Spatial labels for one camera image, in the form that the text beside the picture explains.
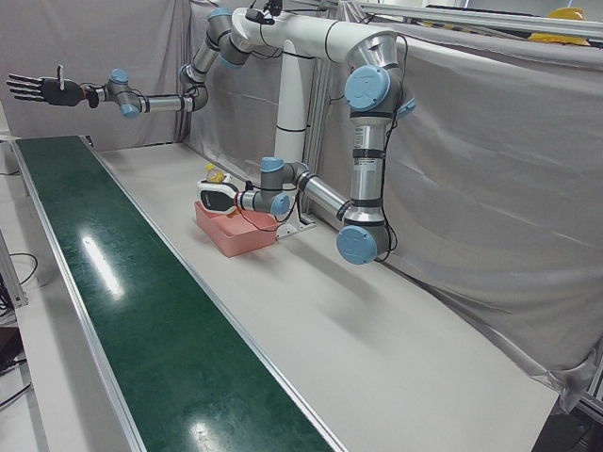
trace plastic tray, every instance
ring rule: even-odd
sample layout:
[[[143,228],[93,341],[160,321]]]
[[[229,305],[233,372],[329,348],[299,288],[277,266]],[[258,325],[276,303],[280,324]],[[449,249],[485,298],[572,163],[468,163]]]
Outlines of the plastic tray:
[[[279,223],[268,214],[247,211],[232,217],[212,214],[207,212],[199,201],[195,202],[195,214],[199,227],[227,257],[267,247],[276,240],[276,228]],[[258,228],[268,229],[270,232],[259,231],[241,215],[245,215],[245,218]]]

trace robotic hand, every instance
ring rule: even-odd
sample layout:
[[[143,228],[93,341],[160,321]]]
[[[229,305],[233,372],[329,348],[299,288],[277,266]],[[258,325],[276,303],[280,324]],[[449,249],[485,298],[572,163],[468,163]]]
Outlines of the robotic hand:
[[[88,100],[90,108],[96,108],[99,104],[97,92],[89,87],[82,87],[73,80],[65,79],[61,65],[57,67],[56,78],[31,78],[14,73],[10,73],[8,78],[10,92],[20,101],[76,106],[83,100]]]

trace green conveyor belt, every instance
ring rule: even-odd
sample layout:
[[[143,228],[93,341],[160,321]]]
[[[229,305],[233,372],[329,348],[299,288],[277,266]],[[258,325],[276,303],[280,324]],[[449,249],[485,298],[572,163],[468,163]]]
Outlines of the green conveyor belt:
[[[331,450],[79,137],[18,146],[147,450]]]

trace robotic arm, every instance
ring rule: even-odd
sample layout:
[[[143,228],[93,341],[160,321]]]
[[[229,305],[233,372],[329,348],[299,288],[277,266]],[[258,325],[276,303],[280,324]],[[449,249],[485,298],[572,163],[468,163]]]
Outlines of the robotic arm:
[[[413,99],[408,101],[402,95],[396,32],[372,25],[281,14],[279,8],[269,8],[269,4],[264,12],[239,8],[231,13],[226,8],[216,8],[207,16],[207,21],[204,44],[180,70],[181,94],[143,95],[130,88],[127,73],[120,69],[113,70],[107,83],[100,87],[80,86],[64,79],[61,67],[57,78],[12,74],[7,83],[20,100],[68,106],[88,100],[92,108],[100,102],[115,102],[126,118],[151,111],[192,112],[207,103],[205,79],[216,59],[236,69],[245,64],[256,47],[269,45],[284,49],[277,150],[274,157],[262,159],[260,189],[238,192],[234,186],[201,184],[205,208],[224,214],[239,208],[281,215],[289,209],[283,185],[294,184],[343,221],[337,248],[347,261],[365,264],[388,252],[391,232],[383,215],[386,131],[398,115],[414,106]],[[345,87],[350,119],[355,125],[350,199],[321,181],[303,163],[285,162],[279,152],[287,147],[295,148],[297,151],[293,154],[299,157],[288,155],[287,159],[301,159],[309,102],[307,79],[311,77],[316,58],[347,63],[352,69]]]

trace silver arm segment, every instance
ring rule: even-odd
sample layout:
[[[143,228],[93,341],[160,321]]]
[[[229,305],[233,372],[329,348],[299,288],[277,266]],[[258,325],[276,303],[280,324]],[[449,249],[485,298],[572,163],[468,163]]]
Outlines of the silver arm segment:
[[[204,43],[191,62],[180,69],[178,78],[183,87],[182,94],[141,94],[130,88],[128,75],[122,69],[113,70],[106,85],[96,89],[96,93],[101,102],[118,104],[126,118],[156,111],[197,111],[207,104],[205,80],[218,56],[226,65],[237,68],[245,64],[254,47],[233,36],[231,11],[216,8],[207,15]]]

